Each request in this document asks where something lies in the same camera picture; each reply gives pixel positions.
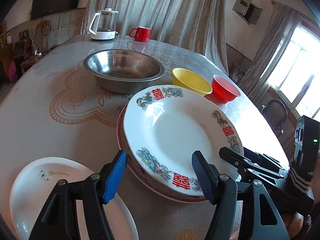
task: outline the glass kettle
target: glass kettle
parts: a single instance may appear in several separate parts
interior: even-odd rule
[[[113,11],[112,8],[98,10],[91,14],[87,25],[87,33],[93,40],[107,41],[116,36],[116,24],[118,20],[118,11]]]

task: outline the metal bolt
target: metal bolt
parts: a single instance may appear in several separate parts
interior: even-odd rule
[[[92,174],[92,175],[90,176],[90,178],[93,179],[93,180],[97,180],[97,179],[100,178],[100,175],[99,175],[98,173],[94,173],[94,174]]]
[[[220,179],[222,180],[228,180],[229,179],[229,176],[227,174],[221,174],[220,175]]]
[[[253,184],[254,184],[255,186],[257,186],[257,187],[260,187],[260,186],[262,185],[262,182],[261,182],[260,180],[258,180],[258,179],[254,179],[254,180],[253,180]]]
[[[66,180],[65,179],[60,179],[59,181],[58,181],[58,185],[59,186],[62,186],[62,185],[64,185],[66,183]]]

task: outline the floor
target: floor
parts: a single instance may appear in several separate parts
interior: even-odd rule
[[[4,100],[4,98],[7,96],[7,94],[10,92],[12,87],[15,85],[16,82],[4,82],[0,84],[0,104]]]

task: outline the white plate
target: white plate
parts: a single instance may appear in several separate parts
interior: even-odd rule
[[[20,239],[29,239],[36,219],[59,179],[75,182],[92,173],[82,164],[58,157],[38,159],[24,167],[10,193],[10,213]],[[76,206],[81,240],[89,240],[82,201],[77,200]],[[103,207],[116,240],[138,240],[132,216],[118,194]]]
[[[143,169],[176,192],[203,196],[191,164],[196,150],[220,173],[239,176],[219,157],[224,146],[243,155],[235,127],[215,104],[190,90],[163,85],[138,92],[128,103],[124,133]]]
[[[203,196],[190,196],[171,190],[166,185],[160,183],[159,181],[151,177],[148,173],[144,171],[143,168],[141,168],[141,164],[139,164],[139,162],[137,162],[137,160],[133,157],[133,153],[129,148],[127,138],[124,135],[123,119],[126,109],[127,106],[124,106],[119,115],[119,119],[117,122],[117,140],[119,149],[125,150],[127,152],[128,167],[132,171],[132,173],[137,177],[137,179],[140,180],[144,185],[147,186],[147,188],[149,188],[153,192],[173,201],[183,203],[194,203],[207,200]]]

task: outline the metal bowl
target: metal bowl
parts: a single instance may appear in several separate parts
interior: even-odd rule
[[[164,74],[163,65],[156,59],[125,49],[95,52],[85,58],[84,68],[102,88],[120,94],[139,92]]]

